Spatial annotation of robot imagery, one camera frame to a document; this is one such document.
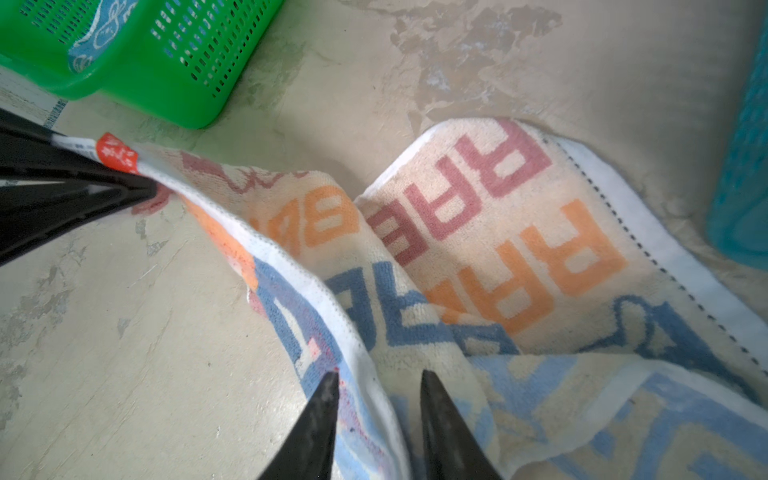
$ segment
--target red tag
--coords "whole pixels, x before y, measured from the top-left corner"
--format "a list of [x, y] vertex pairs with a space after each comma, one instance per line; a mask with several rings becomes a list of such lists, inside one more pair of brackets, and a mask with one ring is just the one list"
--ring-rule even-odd
[[137, 174], [138, 154], [113, 134], [104, 134], [96, 142], [96, 154], [101, 163], [121, 172]]

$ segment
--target terry cloth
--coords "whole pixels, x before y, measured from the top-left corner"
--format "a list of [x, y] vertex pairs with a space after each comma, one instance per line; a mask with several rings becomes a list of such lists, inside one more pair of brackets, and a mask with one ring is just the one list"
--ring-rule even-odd
[[101, 0], [88, 32], [69, 48], [70, 70], [80, 73], [91, 66], [118, 36], [137, 3], [138, 0]]
[[354, 202], [318, 172], [134, 149], [304, 392], [339, 370], [345, 478], [425, 476], [423, 369], [504, 478], [768, 474], [768, 327], [584, 146], [447, 121]]

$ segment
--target teal container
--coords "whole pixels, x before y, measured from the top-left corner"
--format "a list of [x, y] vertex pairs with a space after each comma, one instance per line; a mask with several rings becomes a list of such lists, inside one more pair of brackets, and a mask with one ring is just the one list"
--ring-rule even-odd
[[768, 270], [768, 18], [736, 133], [707, 219], [710, 241], [739, 263]]

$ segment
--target concrete floor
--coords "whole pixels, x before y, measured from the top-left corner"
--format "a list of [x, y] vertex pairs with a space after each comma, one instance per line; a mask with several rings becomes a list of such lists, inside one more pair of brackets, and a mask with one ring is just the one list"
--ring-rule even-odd
[[[453, 117], [591, 146], [763, 318], [768, 273], [703, 224], [765, 4], [286, 0], [219, 120], [187, 131], [94, 96], [56, 129], [361, 193]], [[255, 478], [303, 407], [271, 325], [183, 206], [77, 230], [0, 269], [0, 478]]]

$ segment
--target orange letter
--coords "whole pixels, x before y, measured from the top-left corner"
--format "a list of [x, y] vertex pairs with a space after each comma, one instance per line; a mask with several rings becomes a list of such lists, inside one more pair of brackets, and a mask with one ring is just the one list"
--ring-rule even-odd
[[458, 316], [467, 313], [467, 309], [462, 305], [462, 301], [456, 296], [456, 290], [451, 285], [451, 280], [443, 280], [435, 288], [424, 292], [430, 303], [441, 306], [445, 311], [442, 314], [442, 321], [455, 324], [458, 322]]
[[[600, 230], [581, 200], [574, 200], [560, 210], [578, 231], [576, 237], [557, 247], [550, 247], [536, 227], [528, 227], [520, 232], [520, 238], [536, 258], [547, 264], [549, 275], [563, 293], [579, 296], [621, 271], [627, 266], [627, 261]], [[586, 270], [571, 272], [565, 261], [587, 248], [598, 261]]]
[[[512, 273], [511, 279], [490, 292], [485, 291], [475, 271], [470, 266], [458, 272], [458, 279], [461, 280], [464, 290], [477, 307], [480, 316], [500, 323], [507, 333], [513, 335], [548, 315], [554, 309], [554, 299], [525, 262], [518, 249], [509, 240], [496, 247], [496, 253]], [[505, 318], [498, 311], [497, 305], [519, 289], [525, 290], [531, 299], [531, 305], [511, 318]]]
[[256, 278], [256, 265], [253, 263], [253, 255], [248, 253], [240, 242], [234, 239], [220, 223], [197, 205], [190, 202], [184, 195], [181, 200], [187, 205], [187, 209], [194, 215], [203, 230], [208, 232], [221, 253], [227, 258], [230, 266], [243, 277], [248, 288], [256, 291], [259, 288], [259, 280]]
[[[324, 210], [317, 210], [317, 204], [321, 200], [328, 198], [338, 198], [339, 205]], [[306, 216], [304, 240], [308, 247], [317, 247], [342, 235], [357, 233], [359, 229], [358, 213], [355, 205], [346, 196], [344, 190], [333, 185], [318, 187], [304, 197], [304, 215]], [[334, 225], [326, 226], [323, 230], [317, 230], [318, 222], [331, 217], [338, 217]]]
[[299, 256], [299, 201], [295, 198], [266, 224], [266, 235], [294, 257]]

